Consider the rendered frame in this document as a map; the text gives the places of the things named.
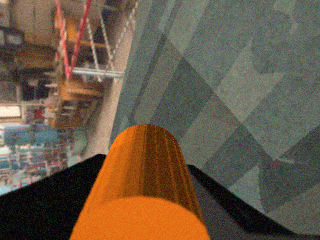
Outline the orange knob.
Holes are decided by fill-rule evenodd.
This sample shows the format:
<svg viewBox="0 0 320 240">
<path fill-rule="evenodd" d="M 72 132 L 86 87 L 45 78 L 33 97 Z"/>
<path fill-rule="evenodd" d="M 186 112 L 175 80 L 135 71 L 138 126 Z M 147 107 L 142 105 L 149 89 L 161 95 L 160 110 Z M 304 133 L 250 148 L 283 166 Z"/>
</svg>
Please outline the orange knob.
<svg viewBox="0 0 320 240">
<path fill-rule="evenodd" d="M 178 141 L 141 124 L 114 140 L 69 240 L 210 240 Z"/>
</svg>

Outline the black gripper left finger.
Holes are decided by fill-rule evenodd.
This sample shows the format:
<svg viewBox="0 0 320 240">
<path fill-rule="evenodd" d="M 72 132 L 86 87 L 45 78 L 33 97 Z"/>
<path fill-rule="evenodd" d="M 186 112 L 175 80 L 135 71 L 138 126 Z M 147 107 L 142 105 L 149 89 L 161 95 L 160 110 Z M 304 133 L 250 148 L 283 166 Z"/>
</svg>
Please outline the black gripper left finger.
<svg viewBox="0 0 320 240">
<path fill-rule="evenodd" d="M 69 240 L 106 157 L 0 195 L 0 240 Z"/>
</svg>

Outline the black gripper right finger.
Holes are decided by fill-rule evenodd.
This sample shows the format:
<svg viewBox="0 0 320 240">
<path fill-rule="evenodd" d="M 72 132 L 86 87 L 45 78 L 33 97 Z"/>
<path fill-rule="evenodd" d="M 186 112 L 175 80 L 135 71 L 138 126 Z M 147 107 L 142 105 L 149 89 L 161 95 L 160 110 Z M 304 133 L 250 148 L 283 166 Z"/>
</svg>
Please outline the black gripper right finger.
<svg viewBox="0 0 320 240">
<path fill-rule="evenodd" d="M 186 165 L 210 240 L 320 240 L 271 220 L 194 165 Z"/>
</svg>

